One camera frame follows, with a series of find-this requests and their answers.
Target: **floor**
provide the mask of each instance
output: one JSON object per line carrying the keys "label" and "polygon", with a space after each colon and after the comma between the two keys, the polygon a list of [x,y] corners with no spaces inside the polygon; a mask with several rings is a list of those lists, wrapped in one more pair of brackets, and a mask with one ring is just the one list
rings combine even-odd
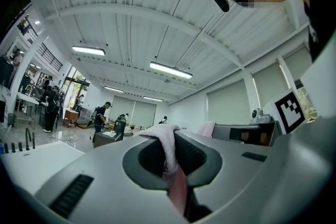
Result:
{"label": "floor", "polygon": [[18,143],[22,142],[23,148],[26,147],[26,136],[25,130],[29,128],[31,133],[35,133],[35,145],[44,145],[48,143],[54,143],[57,141],[63,141],[64,143],[68,144],[69,146],[74,147],[75,149],[82,151],[84,153],[89,152],[93,149],[92,143],[90,140],[93,137],[95,132],[94,128],[90,129],[81,129],[79,127],[70,127],[66,128],[60,122],[58,123],[57,129],[52,133],[45,133],[43,128],[38,125],[38,116],[36,116],[35,121],[35,129],[33,129],[33,124],[28,124],[25,121],[18,121],[17,128],[11,128],[10,132],[8,133],[7,137],[4,137],[5,134],[0,136],[0,139],[3,143],[8,144],[8,148],[11,147],[11,143],[15,143],[15,148],[18,149]]}

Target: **pink towel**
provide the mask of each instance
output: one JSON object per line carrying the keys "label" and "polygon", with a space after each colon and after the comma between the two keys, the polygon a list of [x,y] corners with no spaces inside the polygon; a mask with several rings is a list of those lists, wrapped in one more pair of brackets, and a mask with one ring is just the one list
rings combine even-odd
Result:
{"label": "pink towel", "polygon": [[216,122],[214,121],[207,121],[201,127],[198,128],[196,134],[212,137],[212,132],[214,130]]}
{"label": "pink towel", "polygon": [[148,135],[159,138],[166,157],[163,165],[162,179],[169,186],[168,197],[183,215],[187,202],[187,178],[176,161],[174,131],[177,125],[158,124],[136,135]]}

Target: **ceiling light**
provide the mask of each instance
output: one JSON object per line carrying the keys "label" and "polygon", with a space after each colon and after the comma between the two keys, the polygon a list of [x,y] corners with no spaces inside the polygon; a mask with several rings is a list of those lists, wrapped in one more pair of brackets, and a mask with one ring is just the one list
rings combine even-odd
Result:
{"label": "ceiling light", "polygon": [[85,54],[97,54],[102,56],[105,55],[105,51],[103,49],[81,47],[81,46],[73,46],[72,49],[77,52],[84,52]]}
{"label": "ceiling light", "polygon": [[161,99],[156,99],[156,98],[151,98],[151,97],[146,97],[144,96],[145,99],[148,99],[148,100],[153,100],[153,101],[158,101],[158,102],[163,102],[163,100]]}
{"label": "ceiling light", "polygon": [[162,64],[156,63],[156,62],[151,62],[150,67],[154,68],[154,69],[157,69],[157,70],[161,70],[163,72],[167,72],[167,73],[182,77],[182,78],[185,78],[185,79],[191,79],[193,77],[193,75],[190,74],[190,73],[183,72],[183,71],[177,70],[175,68],[165,66],[165,65],[162,65]]}
{"label": "ceiling light", "polygon": [[124,91],[117,90],[117,89],[110,88],[110,87],[106,87],[106,86],[104,86],[104,88],[105,88],[105,89],[108,89],[108,90],[111,90],[111,91],[116,91],[116,92],[124,92]]}

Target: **window blind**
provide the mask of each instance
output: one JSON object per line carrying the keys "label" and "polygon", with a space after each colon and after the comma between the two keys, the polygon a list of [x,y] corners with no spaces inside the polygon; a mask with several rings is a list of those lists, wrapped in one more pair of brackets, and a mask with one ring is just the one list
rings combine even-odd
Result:
{"label": "window blind", "polygon": [[311,66],[311,57],[305,47],[294,52],[284,60],[294,81],[300,79]]}
{"label": "window blind", "polygon": [[209,93],[208,120],[219,124],[248,124],[250,108],[244,81]]}
{"label": "window blind", "polygon": [[288,90],[288,85],[279,63],[275,63],[253,75],[261,108],[268,101]]}
{"label": "window blind", "polygon": [[130,99],[119,97],[119,96],[114,96],[109,118],[112,120],[116,120],[119,115],[121,114],[126,115],[126,113],[128,113],[129,117],[128,117],[127,123],[129,123],[131,120],[134,103],[135,103],[134,100],[130,100]]}
{"label": "window blind", "polygon": [[151,127],[153,126],[156,104],[135,102],[131,125]]}

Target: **white ceiling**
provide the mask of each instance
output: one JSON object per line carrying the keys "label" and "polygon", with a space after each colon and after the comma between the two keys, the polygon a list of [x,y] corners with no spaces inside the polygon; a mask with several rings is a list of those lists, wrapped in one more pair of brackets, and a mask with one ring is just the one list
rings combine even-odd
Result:
{"label": "white ceiling", "polygon": [[[298,29],[287,4],[249,9],[231,3],[223,13],[213,0],[31,1],[54,42],[70,61],[80,58],[76,66],[91,82],[168,102],[244,69]],[[77,53],[74,45],[106,55]],[[194,76],[154,72],[151,61]]]}

